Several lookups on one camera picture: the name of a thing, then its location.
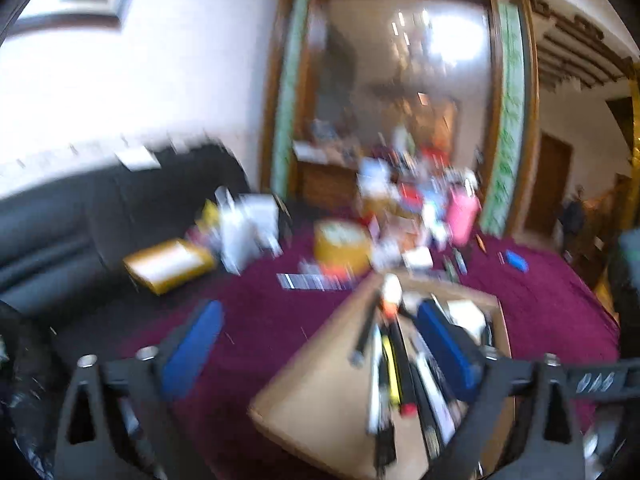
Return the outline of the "purple velvet tablecloth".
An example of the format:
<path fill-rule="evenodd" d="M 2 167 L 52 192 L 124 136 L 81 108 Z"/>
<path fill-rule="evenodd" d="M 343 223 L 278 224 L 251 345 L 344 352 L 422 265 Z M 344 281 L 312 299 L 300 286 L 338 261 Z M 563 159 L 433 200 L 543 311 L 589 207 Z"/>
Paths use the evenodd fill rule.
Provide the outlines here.
<path fill-rule="evenodd" d="M 300 232 L 279 258 L 241 275 L 209 274 L 157 297 L 127 287 L 119 298 L 85 307 L 56 329 L 53 344 L 68 365 L 85 354 L 104 361 L 131 356 L 160 342 L 208 300 L 224 307 L 224 327 L 194 390 L 175 411 L 188 435 L 221 479 L 318 479 L 321 471 L 268 441 L 247 415 L 252 397 L 345 300 L 346 292 L 283 289 L 277 274 L 297 269 L 310 255 L 311 230 Z M 463 251 L 461 283 L 495 296 L 512 354 L 534 360 L 547 353 L 568 364 L 613 362 L 620 330 L 589 287 L 557 255 L 483 236 Z M 527 273 L 504 261 L 512 250 Z"/>

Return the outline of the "white marker pen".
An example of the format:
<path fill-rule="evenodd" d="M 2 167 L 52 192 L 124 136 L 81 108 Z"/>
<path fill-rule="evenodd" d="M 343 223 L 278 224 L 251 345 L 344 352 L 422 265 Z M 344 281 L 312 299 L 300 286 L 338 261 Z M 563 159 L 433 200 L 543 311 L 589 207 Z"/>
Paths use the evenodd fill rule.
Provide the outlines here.
<path fill-rule="evenodd" d="M 456 423 L 451 416 L 444 395 L 436 385 L 434 375 L 428 366 L 424 353 L 416 355 L 416 367 L 418 368 L 428 404 L 430 404 L 435 422 L 442 436 L 442 443 L 448 444 L 456 432 Z"/>

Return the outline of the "black pen in tray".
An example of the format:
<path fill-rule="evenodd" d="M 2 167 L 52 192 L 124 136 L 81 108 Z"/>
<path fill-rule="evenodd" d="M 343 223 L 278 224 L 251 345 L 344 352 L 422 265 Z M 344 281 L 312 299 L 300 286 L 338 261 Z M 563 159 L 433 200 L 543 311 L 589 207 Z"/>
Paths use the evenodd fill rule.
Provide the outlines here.
<path fill-rule="evenodd" d="M 409 363 L 414 394 L 416 395 L 416 407 L 418 408 L 418 416 L 420 420 L 421 434 L 423 438 L 424 448 L 429 463 L 434 462 L 440 454 L 442 447 L 442 438 L 440 437 L 437 422 L 428 402 L 426 390 L 424 388 L 419 369 L 416 363 Z"/>

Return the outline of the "red capped black marker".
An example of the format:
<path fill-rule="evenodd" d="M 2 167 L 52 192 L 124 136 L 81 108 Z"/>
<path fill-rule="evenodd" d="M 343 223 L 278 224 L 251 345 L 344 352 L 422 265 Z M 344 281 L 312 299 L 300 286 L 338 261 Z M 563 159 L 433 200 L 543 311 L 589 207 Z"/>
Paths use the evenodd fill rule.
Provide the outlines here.
<path fill-rule="evenodd" d="M 416 392 L 414 391 L 408 352 L 401 333 L 399 318 L 394 318 L 390 322 L 388 330 L 390 331 L 390 343 L 392 344 L 397 370 L 400 399 L 399 413 L 402 417 L 411 417 L 418 414 L 418 404 L 416 404 Z"/>

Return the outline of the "white square box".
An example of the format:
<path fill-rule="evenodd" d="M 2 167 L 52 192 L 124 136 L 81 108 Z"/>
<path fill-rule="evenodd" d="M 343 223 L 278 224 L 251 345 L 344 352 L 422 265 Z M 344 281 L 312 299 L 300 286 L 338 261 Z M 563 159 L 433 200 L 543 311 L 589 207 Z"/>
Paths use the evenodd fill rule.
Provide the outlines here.
<path fill-rule="evenodd" d="M 484 312 L 471 300 L 449 300 L 447 311 L 450 322 L 468 333 L 481 333 L 486 327 Z"/>

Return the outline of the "yellow highlighter pen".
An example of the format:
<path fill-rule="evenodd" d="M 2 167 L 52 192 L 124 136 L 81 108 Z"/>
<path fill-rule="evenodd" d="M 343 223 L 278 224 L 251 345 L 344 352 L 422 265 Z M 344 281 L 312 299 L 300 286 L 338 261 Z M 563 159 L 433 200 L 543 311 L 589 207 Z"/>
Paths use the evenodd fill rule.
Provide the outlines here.
<path fill-rule="evenodd" d="M 387 365 L 388 386 L 390 387 L 390 403 L 393 406 L 400 407 L 400 392 L 398 386 L 398 378 L 396 365 L 394 360 L 393 348 L 390 344 L 390 338 L 382 337 L 382 346 Z"/>

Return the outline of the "blue lighter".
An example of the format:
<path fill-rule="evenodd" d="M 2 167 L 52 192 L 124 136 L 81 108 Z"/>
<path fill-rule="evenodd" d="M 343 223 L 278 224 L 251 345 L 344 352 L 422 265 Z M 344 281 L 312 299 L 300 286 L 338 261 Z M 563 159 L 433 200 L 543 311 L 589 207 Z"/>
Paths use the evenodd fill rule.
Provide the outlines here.
<path fill-rule="evenodd" d="M 529 270 L 526 259 L 516 252 L 512 252 L 512 250 L 506 250 L 504 252 L 504 261 L 509 266 L 512 266 L 513 269 L 519 270 L 520 272 L 527 273 Z"/>

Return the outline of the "person in dark jacket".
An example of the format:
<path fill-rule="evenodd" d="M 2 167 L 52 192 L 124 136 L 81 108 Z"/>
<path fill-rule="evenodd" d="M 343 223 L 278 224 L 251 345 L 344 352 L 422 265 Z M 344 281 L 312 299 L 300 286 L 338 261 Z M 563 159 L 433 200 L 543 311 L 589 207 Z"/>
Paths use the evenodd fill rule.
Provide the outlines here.
<path fill-rule="evenodd" d="M 584 187 L 578 184 L 574 188 L 573 195 L 563 207 L 559 218 L 562 230 L 561 254 L 566 261 L 570 261 L 572 258 L 570 248 L 584 226 L 585 218 Z"/>

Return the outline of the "green black flashlight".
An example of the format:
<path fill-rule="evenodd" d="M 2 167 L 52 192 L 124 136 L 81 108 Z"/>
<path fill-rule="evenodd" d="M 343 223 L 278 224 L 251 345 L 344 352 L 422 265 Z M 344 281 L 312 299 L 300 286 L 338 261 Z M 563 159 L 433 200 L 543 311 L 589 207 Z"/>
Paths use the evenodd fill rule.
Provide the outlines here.
<path fill-rule="evenodd" d="M 444 265 L 445 271 L 448 275 L 448 280 L 450 282 L 457 283 L 459 281 L 459 275 L 450 258 L 447 256 L 443 256 L 442 264 Z"/>

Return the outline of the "long black pen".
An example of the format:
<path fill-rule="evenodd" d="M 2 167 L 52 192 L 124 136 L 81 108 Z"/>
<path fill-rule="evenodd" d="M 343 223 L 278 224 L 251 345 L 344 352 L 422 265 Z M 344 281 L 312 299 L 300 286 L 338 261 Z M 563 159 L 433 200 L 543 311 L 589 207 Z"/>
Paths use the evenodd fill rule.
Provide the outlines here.
<path fill-rule="evenodd" d="M 378 292 L 375 292 L 364 311 L 364 319 L 358 333 L 356 344 L 349 357 L 349 363 L 352 364 L 353 367 L 362 367 L 364 352 L 366 352 L 367 345 L 371 338 L 375 319 L 378 315 L 378 310 L 380 310 L 380 304 L 381 295 Z"/>

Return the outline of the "orange white glue bottle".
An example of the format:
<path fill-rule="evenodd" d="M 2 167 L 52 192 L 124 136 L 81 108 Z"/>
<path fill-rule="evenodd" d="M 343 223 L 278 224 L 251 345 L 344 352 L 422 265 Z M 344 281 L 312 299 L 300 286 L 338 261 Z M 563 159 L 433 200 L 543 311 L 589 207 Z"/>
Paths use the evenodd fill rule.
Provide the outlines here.
<path fill-rule="evenodd" d="M 386 274 L 381 287 L 381 310 L 384 318 L 392 320 L 398 315 L 402 301 L 402 287 L 396 274 Z"/>

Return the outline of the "wooden door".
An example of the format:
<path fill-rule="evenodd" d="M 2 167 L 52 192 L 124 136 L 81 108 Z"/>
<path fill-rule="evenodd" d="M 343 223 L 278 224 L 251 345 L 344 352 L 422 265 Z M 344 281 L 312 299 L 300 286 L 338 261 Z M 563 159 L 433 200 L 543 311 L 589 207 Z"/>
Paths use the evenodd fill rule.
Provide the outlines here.
<path fill-rule="evenodd" d="M 550 237 L 561 210 L 572 161 L 570 144 L 541 133 L 536 178 L 524 229 Z"/>

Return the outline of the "pink knitted cup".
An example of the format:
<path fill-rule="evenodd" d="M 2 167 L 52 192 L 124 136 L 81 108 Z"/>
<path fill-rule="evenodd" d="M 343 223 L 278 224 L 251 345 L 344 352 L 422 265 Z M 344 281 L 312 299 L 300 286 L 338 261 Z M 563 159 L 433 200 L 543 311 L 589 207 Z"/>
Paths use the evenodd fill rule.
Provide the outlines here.
<path fill-rule="evenodd" d="M 474 191 L 468 192 L 461 186 L 451 191 L 446 212 L 451 244 L 461 247 L 469 243 L 479 212 L 480 200 Z"/>

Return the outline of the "bamboo painted glass panel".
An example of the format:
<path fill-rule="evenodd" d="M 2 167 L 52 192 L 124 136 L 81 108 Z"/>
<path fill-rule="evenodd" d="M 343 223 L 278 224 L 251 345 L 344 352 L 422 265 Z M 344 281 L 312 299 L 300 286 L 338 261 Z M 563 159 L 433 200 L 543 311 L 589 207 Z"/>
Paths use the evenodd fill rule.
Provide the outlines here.
<path fill-rule="evenodd" d="M 491 169 L 480 228 L 502 237 L 518 184 L 524 138 L 525 58 L 521 13 L 512 3 L 499 3 L 502 41 L 502 104 L 494 164 Z"/>

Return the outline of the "yellow handled screwdriver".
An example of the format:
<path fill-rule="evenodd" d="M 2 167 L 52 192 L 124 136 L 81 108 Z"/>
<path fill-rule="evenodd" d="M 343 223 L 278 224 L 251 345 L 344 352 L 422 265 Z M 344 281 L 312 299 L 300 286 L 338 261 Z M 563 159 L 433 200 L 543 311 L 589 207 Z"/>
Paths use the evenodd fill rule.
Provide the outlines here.
<path fill-rule="evenodd" d="M 485 244 L 484 240 L 482 239 L 482 237 L 480 236 L 480 234 L 476 233 L 475 234 L 475 239 L 476 239 L 476 244 L 477 244 L 478 248 L 480 248 L 480 251 L 483 254 L 488 255 L 486 244 Z"/>

